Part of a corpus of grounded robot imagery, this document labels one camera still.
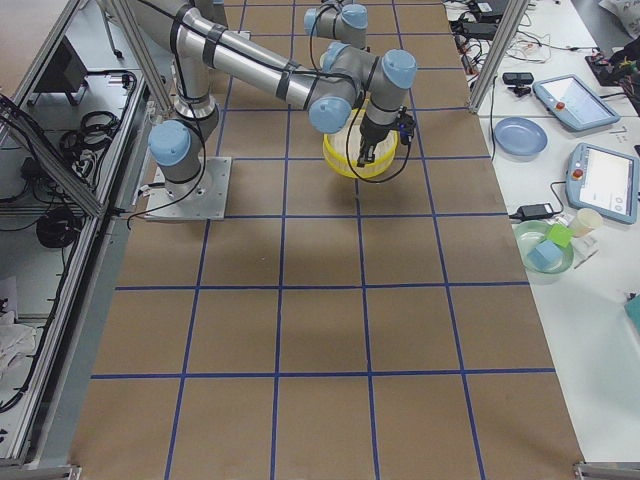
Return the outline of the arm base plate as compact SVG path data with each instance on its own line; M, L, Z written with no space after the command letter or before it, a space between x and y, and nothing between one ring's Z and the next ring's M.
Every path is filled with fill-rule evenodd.
M207 156L205 173L197 188L180 202L172 201L182 198L195 184L198 177L190 183L179 186L169 183L151 190L144 215L150 221L201 221L223 220L227 203L229 180L232 168L231 157Z

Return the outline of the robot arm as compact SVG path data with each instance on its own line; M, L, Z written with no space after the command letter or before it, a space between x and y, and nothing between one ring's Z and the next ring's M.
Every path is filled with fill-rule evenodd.
M181 20L175 15L175 21L184 31L200 35L207 46L225 47L237 52L261 48L248 37L228 28L223 2L205 1L200 9L188 5ZM304 33L311 39L339 40L357 48L366 45L367 25L367 10L360 4L340 6L337 2L327 1L322 6L309 8L303 16Z
M381 56L367 51L368 11L361 4L328 1L306 12L306 34L330 42L313 69L243 37L192 1L133 1L130 7L139 27L173 54L178 69L192 60L222 71L306 111L325 135L358 131L358 146L348 154L356 178L378 160L377 147L390 132L405 146L413 141L415 121L404 102L417 62L402 49Z

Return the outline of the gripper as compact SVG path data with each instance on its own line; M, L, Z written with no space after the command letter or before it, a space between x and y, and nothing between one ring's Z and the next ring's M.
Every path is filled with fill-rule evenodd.
M367 113L364 114L359 127L361 139L356 163L358 167L364 167L367 163L375 161L377 144L386 139L389 132L395 127L395 123L395 120L387 124L376 123Z

